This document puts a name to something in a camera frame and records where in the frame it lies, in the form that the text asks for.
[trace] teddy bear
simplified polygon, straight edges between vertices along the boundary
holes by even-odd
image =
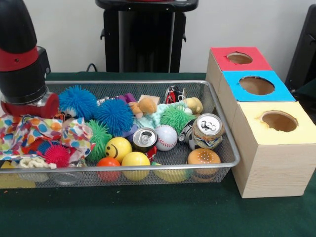
[[[192,110],[192,113],[194,115],[199,115],[202,113],[203,104],[198,98],[196,97],[186,98],[185,102],[188,105],[188,108]]]
[[[143,98],[139,102],[128,104],[137,119],[140,119],[144,114],[153,114],[157,111],[157,105],[150,98]]]

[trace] wooden box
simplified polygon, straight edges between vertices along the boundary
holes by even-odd
[[[240,102],[232,132],[243,198],[304,194],[316,167],[316,126],[299,102]]]
[[[274,71],[223,72],[218,99],[232,127],[237,102],[295,101]]]
[[[255,47],[211,48],[206,80],[218,93],[225,71],[271,71],[271,67]]]

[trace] metal basket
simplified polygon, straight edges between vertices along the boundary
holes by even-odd
[[[47,81],[46,84],[50,91],[58,94],[69,86],[80,84],[82,88],[91,91],[97,99],[131,92],[136,98],[139,98],[141,94],[159,96],[160,101],[164,99],[165,91],[169,86],[177,85],[179,88],[186,88],[187,97],[199,98],[203,103],[203,113],[216,114],[226,128],[223,142],[214,150],[219,155],[221,164],[188,165],[186,162],[191,149],[188,144],[178,143],[168,152],[158,151],[155,161],[162,164],[159,166],[95,167],[95,164],[88,163],[88,167],[58,168],[56,170],[1,169],[1,182],[23,179],[34,182],[37,188],[221,182],[230,168],[236,166],[240,160],[238,149],[215,90],[206,81]],[[212,174],[200,175],[198,171],[201,169],[208,170]],[[140,181],[132,181],[144,176],[146,177]],[[19,187],[26,188],[29,187],[29,184],[26,186],[21,182]]]

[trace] green puffer ball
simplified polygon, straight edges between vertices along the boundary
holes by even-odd
[[[106,126],[94,120],[90,120],[86,124],[93,132],[90,142],[95,143],[95,147],[86,159],[91,162],[98,162],[100,159],[105,157],[105,146],[108,141],[112,139],[112,135],[107,133],[108,129]]]
[[[169,125],[176,130],[178,135],[181,133],[184,126],[190,121],[195,119],[194,115],[189,115],[184,112],[185,107],[180,106],[170,106],[165,109],[161,115],[160,123],[162,125]]]

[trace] spiky ball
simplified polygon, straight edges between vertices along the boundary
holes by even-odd
[[[95,143],[95,147],[86,159],[89,161],[99,161],[104,157],[105,145],[112,139],[112,135],[108,134],[108,128],[105,125],[97,121],[90,120],[86,124],[91,128],[93,134],[90,142]]]
[[[184,106],[170,106],[165,109],[161,115],[161,125],[169,125],[176,130],[179,135],[184,126],[190,121],[195,119],[194,115],[189,115],[184,112]]]
[[[41,152],[38,152],[43,158],[45,158],[46,163],[56,164],[57,168],[68,167],[70,160],[69,150],[62,145],[54,145],[51,143],[51,146],[46,150],[45,155]]]
[[[134,121],[134,115],[129,105],[120,99],[110,99],[103,102],[95,115],[98,122],[105,124],[114,137],[128,132]]]
[[[48,141],[44,141],[42,144],[39,145],[38,151],[41,152],[43,155],[45,155],[45,153],[46,153],[46,151],[48,150],[48,148],[51,147],[51,144],[53,144],[53,145],[59,145],[58,142],[48,142]]]
[[[75,85],[67,88],[59,95],[60,110],[75,118],[86,121],[93,118],[97,109],[97,99],[88,90]]]

